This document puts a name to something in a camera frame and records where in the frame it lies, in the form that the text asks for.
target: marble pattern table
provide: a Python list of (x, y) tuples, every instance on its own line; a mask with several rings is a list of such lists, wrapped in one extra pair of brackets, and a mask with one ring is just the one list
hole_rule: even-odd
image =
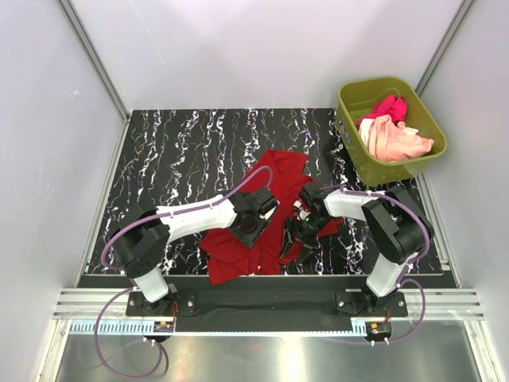
[[(370, 189), (358, 178), (334, 128), (334, 109), (240, 109), (134, 111), (86, 274), (105, 269), (99, 254), (130, 203), (141, 197), (155, 205), (179, 205), (208, 199), (232, 189), (266, 149), (309, 156), (305, 172), (324, 185), (346, 181), (352, 189)], [(398, 182), (422, 205), (415, 181)], [(382, 185), (377, 189), (388, 189)], [(164, 275), (206, 275), (208, 254), (198, 248), (204, 233), (177, 240), (165, 249)], [(346, 219), (334, 236), (320, 238), (320, 252), (284, 274), (342, 275), (370, 273), (378, 254), (365, 222)], [(440, 274), (433, 245), (416, 272)]]

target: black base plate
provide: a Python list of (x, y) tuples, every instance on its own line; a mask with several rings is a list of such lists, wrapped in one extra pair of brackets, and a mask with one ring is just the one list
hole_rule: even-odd
[(408, 317), (405, 295), (402, 292), (396, 292), (394, 297), (387, 302), (386, 306), (375, 312), (368, 312), (365, 308), (355, 314), (347, 313), (349, 306), (352, 306), (352, 299), (356, 298), (359, 292), (341, 291), (336, 293), (336, 312), (340, 317), (386, 317), (387, 307), (390, 307), (391, 317)]
[(196, 309), (196, 293), (194, 290), (179, 290), (169, 293), (157, 302), (156, 305), (145, 300), (142, 292), (130, 292), (127, 300), (126, 316), (147, 317), (162, 316), (172, 317), (172, 303), (177, 303), (177, 317), (194, 316)]

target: red cloth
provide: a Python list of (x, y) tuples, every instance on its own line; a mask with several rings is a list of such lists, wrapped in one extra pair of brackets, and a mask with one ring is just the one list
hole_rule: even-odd
[(404, 121), (406, 118), (406, 112), (408, 111), (408, 105), (403, 97), (396, 97), (395, 95), (389, 95), (381, 103), (377, 103), (373, 107), (373, 112), (370, 115), (365, 115), (357, 122), (357, 130), (359, 129), (360, 123), (365, 118), (375, 119), (382, 115), (390, 115), (392, 122), (398, 124), (399, 121)]
[[(270, 191), (278, 199), (279, 206), (275, 216), (260, 236), (249, 248), (238, 241), (228, 230), (212, 229), (200, 243), (211, 258), (208, 262), (208, 274), (212, 285), (224, 283), (240, 275), (279, 275), (281, 265), (295, 260), (302, 248), (297, 243), (284, 259), (279, 259), (285, 230), (285, 218), (293, 216), (293, 203), (297, 200), (302, 186), (314, 181), (302, 173), (308, 156), (282, 150), (268, 150), (249, 174), (260, 166), (269, 166), (274, 172)], [(256, 192), (266, 185), (268, 174), (265, 171), (251, 179), (242, 191)], [(337, 232), (343, 219), (333, 220), (318, 236)]]

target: olive green basket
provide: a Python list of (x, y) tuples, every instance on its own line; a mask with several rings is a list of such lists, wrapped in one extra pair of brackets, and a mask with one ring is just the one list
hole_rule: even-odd
[[(371, 154), (360, 138), (356, 124), (361, 117), (373, 112), (376, 103), (389, 95), (404, 97), (408, 104), (406, 125), (419, 130), (419, 135), (431, 138), (435, 143), (423, 157), (404, 162), (386, 163)], [(336, 128), (340, 132), (348, 154), (357, 169), (361, 181), (377, 186), (392, 181), (417, 177), (432, 161), (447, 150), (447, 138), (428, 112), (413, 88), (396, 77), (380, 77), (371, 80), (351, 82), (344, 85), (339, 94)]]

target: gray wall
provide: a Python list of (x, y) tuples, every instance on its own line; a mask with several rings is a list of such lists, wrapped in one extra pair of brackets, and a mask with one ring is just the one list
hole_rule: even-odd
[(0, 11), (0, 380), (34, 380), (121, 122), (55, 1)]
[(464, 284), (509, 376), (509, 2), (477, 2), (424, 94), (449, 137), (427, 171)]
[(129, 108), (337, 107), (417, 85), (460, 0), (73, 0)]

